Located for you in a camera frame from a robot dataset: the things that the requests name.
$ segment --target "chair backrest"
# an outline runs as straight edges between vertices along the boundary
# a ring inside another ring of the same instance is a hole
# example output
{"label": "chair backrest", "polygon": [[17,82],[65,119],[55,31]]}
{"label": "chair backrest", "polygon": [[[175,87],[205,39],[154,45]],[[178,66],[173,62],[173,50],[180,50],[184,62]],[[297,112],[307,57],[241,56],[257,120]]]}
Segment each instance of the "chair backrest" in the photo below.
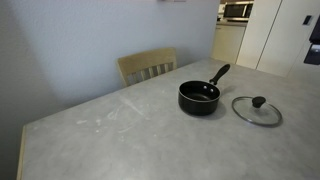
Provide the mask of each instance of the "chair backrest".
{"label": "chair backrest", "polygon": [[174,48],[144,51],[119,58],[117,62],[126,87],[177,69]]}

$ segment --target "black saucepan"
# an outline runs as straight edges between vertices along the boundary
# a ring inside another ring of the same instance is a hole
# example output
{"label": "black saucepan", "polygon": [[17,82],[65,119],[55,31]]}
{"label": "black saucepan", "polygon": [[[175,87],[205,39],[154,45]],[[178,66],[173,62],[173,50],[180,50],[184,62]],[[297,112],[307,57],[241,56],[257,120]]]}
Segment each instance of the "black saucepan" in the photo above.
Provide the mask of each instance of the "black saucepan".
{"label": "black saucepan", "polygon": [[230,69],[230,64],[224,65],[210,83],[203,81],[188,81],[180,85],[179,105],[186,113],[205,116],[217,109],[220,91],[215,86],[218,80]]}

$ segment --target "glass lid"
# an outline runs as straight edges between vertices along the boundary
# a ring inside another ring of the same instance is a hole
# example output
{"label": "glass lid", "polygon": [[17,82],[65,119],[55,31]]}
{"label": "glass lid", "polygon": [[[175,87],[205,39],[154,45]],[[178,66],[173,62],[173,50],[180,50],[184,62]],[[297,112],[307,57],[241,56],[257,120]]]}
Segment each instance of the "glass lid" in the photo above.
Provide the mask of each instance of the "glass lid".
{"label": "glass lid", "polygon": [[280,111],[261,96],[235,98],[232,109],[242,119],[255,125],[276,127],[282,123]]}

